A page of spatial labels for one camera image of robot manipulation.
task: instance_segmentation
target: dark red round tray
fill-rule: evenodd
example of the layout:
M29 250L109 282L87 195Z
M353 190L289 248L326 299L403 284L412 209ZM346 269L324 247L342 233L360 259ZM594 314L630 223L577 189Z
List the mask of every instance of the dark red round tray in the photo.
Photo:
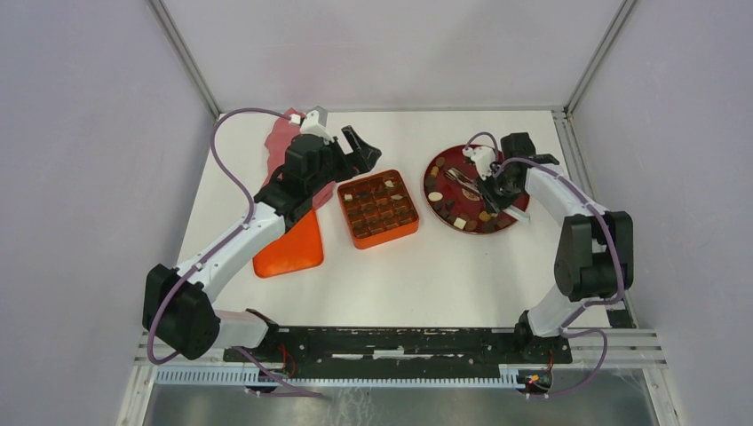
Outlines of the dark red round tray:
M465 161L463 148L463 145L448 148L429 162L429 166L424 173L424 200L429 203L429 207L436 217L456 231L477 235L502 231L514 224L516 220L505 213L500 213L499 216L491 217L487 222L482 221L480 216L481 212L484 211L484 201L475 193L445 176L445 171L453 167L462 171L471 180L479 176L476 166ZM499 162L503 160L501 153L498 160ZM435 166L439 167L439 173L436 178L431 178L432 168ZM442 200L439 201L441 205L429 201L429 193L433 192L442 194ZM512 205L525 211L528 208L529 200L530 197L527 194L522 194ZM454 225L458 217L466 221L464 229Z

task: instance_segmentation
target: gray wall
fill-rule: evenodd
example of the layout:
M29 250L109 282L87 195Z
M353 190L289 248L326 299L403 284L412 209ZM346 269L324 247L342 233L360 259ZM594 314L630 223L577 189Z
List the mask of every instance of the gray wall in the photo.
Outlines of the gray wall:
M687 424L750 424L753 3L644 1L575 126L599 199L635 220L642 325Z
M144 1L0 5L0 422L111 424L209 114Z
M165 0L223 110L564 105L621 0Z

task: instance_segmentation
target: flat orange tray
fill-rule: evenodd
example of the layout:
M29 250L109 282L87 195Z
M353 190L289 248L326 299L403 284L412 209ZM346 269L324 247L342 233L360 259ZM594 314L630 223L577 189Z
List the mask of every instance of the flat orange tray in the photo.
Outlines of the flat orange tray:
M368 249L418 230L418 212L397 170L368 176L337 189L357 249Z

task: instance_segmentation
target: pink cloth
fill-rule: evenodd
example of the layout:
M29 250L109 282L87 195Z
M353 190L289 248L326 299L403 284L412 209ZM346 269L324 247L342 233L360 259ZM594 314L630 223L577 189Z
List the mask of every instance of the pink cloth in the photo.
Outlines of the pink cloth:
M285 114L304 115L293 108L286 111ZM272 177L272 172L285 162L285 150L290 146L293 137L298 134L300 134L298 126L290 124L287 120L278 118L277 121L274 122L272 132L266 137L264 143L267 151L269 151L269 158L266 159L266 180L264 181L264 185L269 182L269 179ZM332 192L334 189L334 182L324 186L324 188L313 197L313 207L318 209L323 206L325 202L329 201L329 199L332 198Z

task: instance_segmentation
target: white table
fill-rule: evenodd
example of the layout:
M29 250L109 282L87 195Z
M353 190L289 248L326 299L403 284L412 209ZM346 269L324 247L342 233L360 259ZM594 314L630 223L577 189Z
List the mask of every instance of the white table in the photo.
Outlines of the white table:
M256 193L266 176L264 141L274 118L237 115L223 124L218 152ZM383 152L374 172L397 169L420 216L418 232L374 248L353 246L333 197L318 210L324 263L260 279L242 269L215 302L216 309L254 308L282 325L353 327L512 327L523 310L551 288L559 227L537 201L531 224L493 235L466 235L442 224L422 198L428 162L444 148L487 130L498 138L527 131L539 153L562 161L548 112L332 113L328 129L352 125ZM240 191L208 157L180 251L180 260L203 249L245 209ZM574 327L609 327L604 308L590 308Z

